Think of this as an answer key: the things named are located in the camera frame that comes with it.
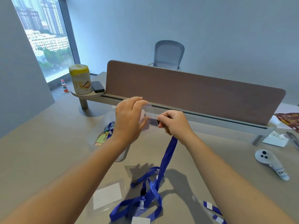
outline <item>tissue canister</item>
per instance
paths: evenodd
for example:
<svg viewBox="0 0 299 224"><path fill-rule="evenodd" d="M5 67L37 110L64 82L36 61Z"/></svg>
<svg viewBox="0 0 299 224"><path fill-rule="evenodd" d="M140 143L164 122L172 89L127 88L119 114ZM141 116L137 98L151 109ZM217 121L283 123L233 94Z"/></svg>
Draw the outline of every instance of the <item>tissue canister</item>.
<svg viewBox="0 0 299 224"><path fill-rule="evenodd" d="M88 94L92 91L90 73L87 65L75 64L69 67L74 90L77 94Z"/></svg>

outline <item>person's right arm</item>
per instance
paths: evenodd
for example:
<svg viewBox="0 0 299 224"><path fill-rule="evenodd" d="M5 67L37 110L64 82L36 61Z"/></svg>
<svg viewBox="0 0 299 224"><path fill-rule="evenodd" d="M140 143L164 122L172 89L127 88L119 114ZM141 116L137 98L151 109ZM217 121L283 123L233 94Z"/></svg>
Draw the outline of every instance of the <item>person's right arm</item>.
<svg viewBox="0 0 299 224"><path fill-rule="evenodd" d="M190 128L184 113L168 110L158 116L167 133L190 152L209 192L229 224L295 221L216 155Z"/></svg>

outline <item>floor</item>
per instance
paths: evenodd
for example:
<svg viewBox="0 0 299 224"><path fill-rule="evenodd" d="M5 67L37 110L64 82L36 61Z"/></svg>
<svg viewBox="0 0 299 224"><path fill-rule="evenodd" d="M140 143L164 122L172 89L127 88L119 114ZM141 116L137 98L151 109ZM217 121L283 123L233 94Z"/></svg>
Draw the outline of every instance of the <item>floor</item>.
<svg viewBox="0 0 299 224"><path fill-rule="evenodd" d="M94 78L95 78L95 75L90 76L91 81L93 81ZM64 92L62 89L62 86L60 86L60 85L51 90L52 96L55 101L57 101L62 96L66 96L66 95L70 94L71 93L70 91L74 88L71 81L67 81L65 83L66 83L66 87L69 90L68 93Z"/></svg>

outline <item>forearm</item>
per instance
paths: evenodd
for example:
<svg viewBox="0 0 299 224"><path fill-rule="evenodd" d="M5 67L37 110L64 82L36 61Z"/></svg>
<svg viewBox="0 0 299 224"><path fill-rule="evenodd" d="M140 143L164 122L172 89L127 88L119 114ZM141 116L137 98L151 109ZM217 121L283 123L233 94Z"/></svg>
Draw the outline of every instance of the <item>forearm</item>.
<svg viewBox="0 0 299 224"><path fill-rule="evenodd" d="M74 223L126 146L112 136L85 162L30 198L2 224Z"/></svg>
<svg viewBox="0 0 299 224"><path fill-rule="evenodd" d="M184 144L227 223L295 223L195 134Z"/></svg>

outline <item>blue-gray wall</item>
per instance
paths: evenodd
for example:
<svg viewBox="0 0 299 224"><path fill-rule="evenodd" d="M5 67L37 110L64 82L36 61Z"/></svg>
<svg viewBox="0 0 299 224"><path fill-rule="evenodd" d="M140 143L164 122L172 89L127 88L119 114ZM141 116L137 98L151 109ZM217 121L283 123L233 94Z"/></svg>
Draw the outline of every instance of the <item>blue-gray wall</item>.
<svg viewBox="0 0 299 224"><path fill-rule="evenodd" d="M0 1L0 137L54 103L11 0Z"/></svg>
<svg viewBox="0 0 299 224"><path fill-rule="evenodd" d="M154 46L185 46L182 71L273 86L299 103L299 0L67 0L82 64L148 64Z"/></svg>

